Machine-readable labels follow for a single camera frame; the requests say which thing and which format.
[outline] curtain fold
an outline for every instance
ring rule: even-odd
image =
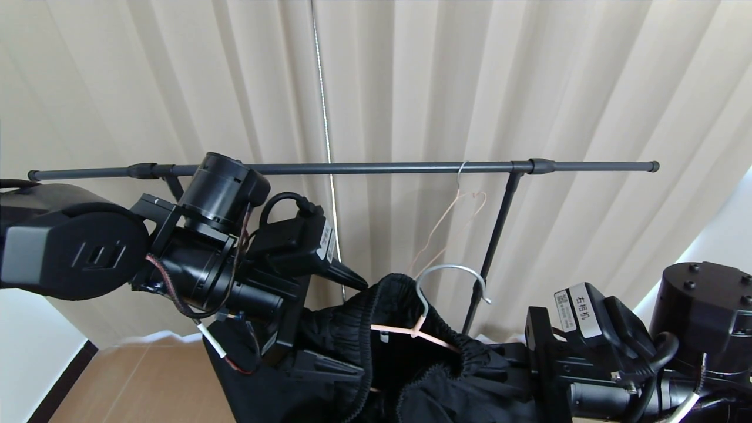
[[[472,328],[497,340],[522,331],[527,306],[553,306],[555,291],[580,281],[634,306],[752,164],[747,2],[0,0],[0,9],[3,177],[197,163],[206,151],[246,163],[323,163],[327,149],[335,162],[659,160],[655,174],[522,177],[489,274],[493,305],[479,306]],[[270,180],[273,193],[303,193],[333,216],[328,176]],[[434,257],[480,269],[506,175],[461,175],[468,194],[410,269],[457,181],[335,176],[342,261],[371,283],[415,275]],[[126,206],[142,192],[171,198],[158,181],[74,183]],[[291,213],[282,202],[272,218]],[[460,329],[471,285],[446,271],[424,287]],[[52,301],[100,347],[193,331],[167,300],[128,288]],[[309,306],[339,301],[338,285],[312,283]]]

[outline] black jacket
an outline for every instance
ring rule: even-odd
[[[392,333],[389,342],[381,342],[379,333],[371,330],[372,324],[412,327],[422,311],[415,282],[399,274],[388,275],[342,306],[305,310],[295,348],[362,367],[365,374],[359,382],[293,381],[266,366],[244,376],[220,361],[209,346],[208,351],[238,421],[535,420],[532,401],[513,400],[482,383],[502,379],[508,362],[494,349],[452,330],[435,309],[429,310],[422,331],[455,345],[459,354],[409,335]],[[237,322],[215,322],[210,330],[235,360],[255,351]],[[253,360],[244,364],[253,365]]]

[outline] clothes rack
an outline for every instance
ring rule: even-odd
[[[420,174],[420,173],[508,173],[502,204],[491,232],[486,255],[481,267],[481,276],[487,280],[496,247],[499,245],[502,230],[509,214],[514,193],[523,175],[543,175],[551,172],[657,172],[658,162],[555,162],[547,159],[529,159],[509,162],[403,162],[403,163],[285,163],[250,165],[263,175],[376,175],[376,174]],[[81,178],[138,178],[162,179],[172,195],[180,199],[183,188],[179,176],[191,176],[198,165],[159,165],[139,163],[120,168],[32,170],[30,181]],[[473,287],[472,298],[462,333],[470,331],[475,319],[475,311],[481,300],[478,284]]]

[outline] silver hanger hook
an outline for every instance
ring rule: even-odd
[[[466,164],[468,164],[469,160],[465,160],[462,162],[461,165],[459,165],[459,170],[457,171],[457,190],[459,191],[459,176],[462,174],[462,168],[465,167]]]
[[[420,302],[423,304],[423,317],[428,315],[429,305],[428,300],[426,300],[426,297],[423,295],[423,290],[420,289],[420,284],[429,273],[440,269],[460,269],[475,276],[475,282],[481,284],[481,297],[483,298],[483,301],[487,304],[491,304],[491,300],[486,298],[486,279],[484,279],[478,272],[475,272],[473,269],[463,266],[462,264],[438,264],[423,270],[415,280],[415,292],[418,294],[418,298],[420,298]]]

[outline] brown floor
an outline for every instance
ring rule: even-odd
[[[100,351],[52,423],[233,422],[202,342],[172,338]]]

